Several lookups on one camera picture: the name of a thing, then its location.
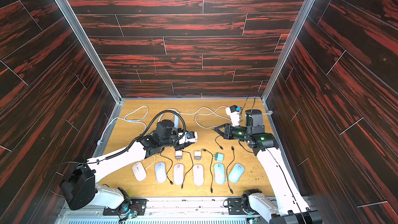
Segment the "light blue mouse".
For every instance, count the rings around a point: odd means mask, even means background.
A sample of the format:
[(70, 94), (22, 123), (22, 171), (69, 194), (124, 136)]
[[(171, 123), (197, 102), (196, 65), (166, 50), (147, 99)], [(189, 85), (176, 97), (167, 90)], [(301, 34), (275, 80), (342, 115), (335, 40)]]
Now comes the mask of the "light blue mouse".
[(244, 171), (244, 166), (236, 163), (228, 175), (229, 181), (232, 183), (237, 183), (243, 175)]

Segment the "white wireless mouse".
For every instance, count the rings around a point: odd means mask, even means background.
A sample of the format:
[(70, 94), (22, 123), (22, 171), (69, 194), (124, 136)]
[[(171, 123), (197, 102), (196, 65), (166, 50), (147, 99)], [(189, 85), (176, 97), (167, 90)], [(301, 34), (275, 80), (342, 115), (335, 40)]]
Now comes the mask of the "white wireless mouse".
[(132, 165), (132, 172), (137, 181), (143, 181), (147, 177), (147, 173), (141, 162)]

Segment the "grey blue mouse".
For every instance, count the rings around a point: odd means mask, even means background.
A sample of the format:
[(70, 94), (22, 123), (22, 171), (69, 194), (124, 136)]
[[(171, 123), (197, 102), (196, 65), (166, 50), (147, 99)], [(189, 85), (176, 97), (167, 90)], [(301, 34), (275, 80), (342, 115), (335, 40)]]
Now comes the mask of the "grey blue mouse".
[(222, 163), (216, 163), (214, 165), (215, 182), (219, 185), (223, 185), (226, 181), (225, 167)]

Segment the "white power strip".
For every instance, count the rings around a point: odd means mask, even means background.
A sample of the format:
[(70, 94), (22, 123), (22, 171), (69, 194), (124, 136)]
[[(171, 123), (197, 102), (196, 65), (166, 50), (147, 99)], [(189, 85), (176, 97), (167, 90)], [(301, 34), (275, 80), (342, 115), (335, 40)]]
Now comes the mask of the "white power strip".
[(177, 115), (174, 116), (174, 128), (178, 129), (179, 126), (179, 118)]

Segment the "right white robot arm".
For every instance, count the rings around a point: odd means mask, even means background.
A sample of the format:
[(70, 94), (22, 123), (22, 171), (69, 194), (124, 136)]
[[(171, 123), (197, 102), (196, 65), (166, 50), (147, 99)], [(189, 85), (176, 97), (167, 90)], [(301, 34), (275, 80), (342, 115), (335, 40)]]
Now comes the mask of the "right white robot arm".
[(273, 189), (276, 203), (273, 204), (259, 189), (244, 191), (241, 200), (248, 214), (259, 214), (269, 224), (321, 224), (317, 210), (311, 210), (300, 195), (287, 171), (279, 145), (271, 133), (265, 131), (260, 110), (246, 110), (246, 122), (241, 126), (240, 107), (226, 108), (231, 123), (214, 128), (225, 140), (239, 140), (248, 144), (263, 166)]

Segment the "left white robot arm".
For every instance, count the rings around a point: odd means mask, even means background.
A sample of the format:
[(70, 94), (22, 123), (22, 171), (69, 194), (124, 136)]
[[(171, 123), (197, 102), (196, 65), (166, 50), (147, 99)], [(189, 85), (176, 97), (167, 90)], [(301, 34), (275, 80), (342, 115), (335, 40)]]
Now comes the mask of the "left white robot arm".
[(176, 129), (172, 121), (163, 120), (157, 123), (156, 129), (150, 134), (138, 136), (125, 148), (71, 163), (60, 183), (60, 189), (73, 211), (94, 205), (117, 209), (124, 215), (131, 208), (131, 199), (126, 191), (103, 187), (98, 182), (125, 166), (161, 153), (165, 147), (182, 150), (197, 140), (197, 132)]

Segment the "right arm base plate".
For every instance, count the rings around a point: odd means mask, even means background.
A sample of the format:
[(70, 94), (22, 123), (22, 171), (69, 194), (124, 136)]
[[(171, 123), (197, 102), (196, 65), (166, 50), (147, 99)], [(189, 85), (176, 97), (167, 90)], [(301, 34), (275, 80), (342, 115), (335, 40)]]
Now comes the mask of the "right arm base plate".
[(259, 189), (249, 189), (243, 192), (240, 198), (227, 198), (223, 202), (223, 207), (228, 209), (229, 215), (258, 215), (249, 204), (249, 196), (251, 194), (262, 193)]

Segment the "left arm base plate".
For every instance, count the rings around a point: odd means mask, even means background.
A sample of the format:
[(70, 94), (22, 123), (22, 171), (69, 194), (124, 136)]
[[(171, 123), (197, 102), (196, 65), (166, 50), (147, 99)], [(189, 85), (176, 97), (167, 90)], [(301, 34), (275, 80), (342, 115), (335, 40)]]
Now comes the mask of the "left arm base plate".
[(103, 215), (127, 217), (128, 219), (135, 218), (136, 216), (143, 216), (148, 200), (131, 198), (124, 189), (118, 187), (118, 190), (121, 191), (124, 197), (123, 202), (115, 209), (105, 207)]

